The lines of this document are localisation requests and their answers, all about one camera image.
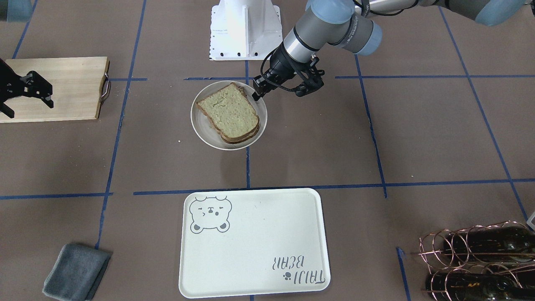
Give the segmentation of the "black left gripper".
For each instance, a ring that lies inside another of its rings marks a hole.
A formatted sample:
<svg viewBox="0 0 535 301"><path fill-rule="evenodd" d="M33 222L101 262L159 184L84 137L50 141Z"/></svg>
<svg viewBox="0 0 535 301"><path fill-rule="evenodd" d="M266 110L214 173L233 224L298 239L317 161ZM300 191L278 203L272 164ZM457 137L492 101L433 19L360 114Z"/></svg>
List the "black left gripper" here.
<svg viewBox="0 0 535 301"><path fill-rule="evenodd" d="M283 44L277 46L265 57L260 66L260 75L254 77L253 88L255 92L252 94L254 101L259 101L276 88L293 93L298 90L298 86L294 88L283 86L285 82L297 75L292 67L292 61L296 60L288 54Z"/></svg>

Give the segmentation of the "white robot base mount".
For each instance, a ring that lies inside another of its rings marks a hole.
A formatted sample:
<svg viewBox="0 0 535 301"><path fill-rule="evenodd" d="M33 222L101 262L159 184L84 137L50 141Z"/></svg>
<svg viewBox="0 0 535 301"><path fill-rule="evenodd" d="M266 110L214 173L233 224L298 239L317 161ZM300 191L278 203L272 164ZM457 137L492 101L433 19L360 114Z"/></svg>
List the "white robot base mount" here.
<svg viewBox="0 0 535 301"><path fill-rule="evenodd" d="M280 8L271 0L221 0L211 8L209 59L263 60L283 41Z"/></svg>

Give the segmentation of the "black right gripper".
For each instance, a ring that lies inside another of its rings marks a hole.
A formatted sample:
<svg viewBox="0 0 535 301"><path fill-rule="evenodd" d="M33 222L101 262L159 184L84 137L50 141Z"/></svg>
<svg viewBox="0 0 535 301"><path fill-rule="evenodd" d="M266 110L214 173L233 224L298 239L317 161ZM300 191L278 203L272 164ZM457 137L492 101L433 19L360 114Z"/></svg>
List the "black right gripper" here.
<svg viewBox="0 0 535 301"><path fill-rule="evenodd" d="M48 108L54 108L52 101L52 84L36 71L29 71L25 82L21 80L7 63L0 59L0 110L9 118L15 117L15 111L5 102L16 97L39 98Z"/></svg>

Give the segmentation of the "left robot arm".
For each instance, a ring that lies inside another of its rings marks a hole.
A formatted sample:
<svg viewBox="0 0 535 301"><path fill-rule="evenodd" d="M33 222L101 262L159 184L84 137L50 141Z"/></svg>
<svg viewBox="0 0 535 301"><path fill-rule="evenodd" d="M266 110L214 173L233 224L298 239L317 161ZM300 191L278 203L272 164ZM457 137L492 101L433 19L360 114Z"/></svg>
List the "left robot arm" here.
<svg viewBox="0 0 535 301"><path fill-rule="evenodd" d="M304 15L266 61L269 68L254 78L252 94L259 100L280 88L303 97L324 85L316 53L325 45L367 56L382 42L373 16L396 16L415 6L439 6L486 26L510 19L523 0L309 0Z"/></svg>

